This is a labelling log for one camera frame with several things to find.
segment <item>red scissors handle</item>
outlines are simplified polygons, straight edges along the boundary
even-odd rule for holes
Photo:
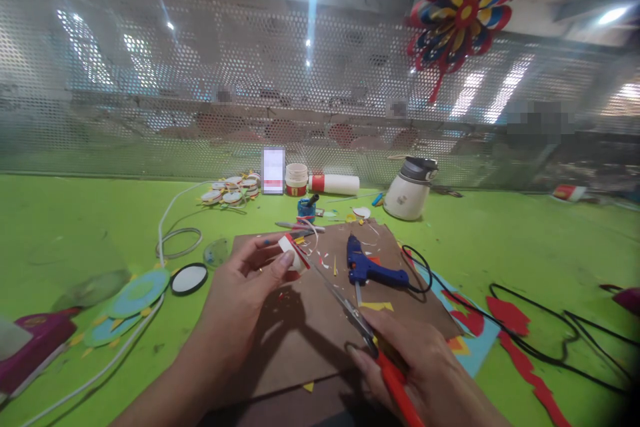
[[[405,391],[407,379],[403,373],[400,372],[400,369],[393,365],[382,351],[378,352],[378,359],[376,359],[376,363],[380,366],[380,370],[382,371],[382,380],[384,380],[393,401],[398,405],[398,408],[400,409],[402,416],[407,421],[409,427],[425,427],[418,416],[411,399]]]

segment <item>hot glue gun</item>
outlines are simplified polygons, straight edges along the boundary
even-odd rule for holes
[[[347,265],[349,266],[349,282],[352,285],[364,285],[368,279],[372,279],[389,287],[409,288],[407,272],[391,270],[376,264],[362,252],[362,245],[353,234],[349,236],[347,241]]]

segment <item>wall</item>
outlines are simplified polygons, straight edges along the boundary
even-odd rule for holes
[[[438,159],[455,187],[635,185],[635,53],[504,33],[429,103],[435,79],[413,70],[402,16],[323,6],[310,32],[308,11],[0,0],[0,170],[201,179],[258,168],[280,143],[365,185],[390,181],[398,153]]]

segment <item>blue paper circle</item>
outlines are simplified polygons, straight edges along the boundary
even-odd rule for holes
[[[111,330],[111,326],[116,321],[114,318],[108,317],[104,322],[97,326],[93,326],[85,332],[83,341],[87,347],[99,347],[110,344],[118,337],[122,336],[127,330],[133,327],[142,318],[140,314],[129,317],[122,321],[115,329]]]
[[[150,270],[129,282],[107,309],[113,318],[128,318],[158,300],[169,284],[171,275],[166,269]]]

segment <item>white bottle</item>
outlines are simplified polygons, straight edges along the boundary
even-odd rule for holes
[[[402,220],[419,219],[437,173],[437,160],[406,157],[385,195],[387,213]]]

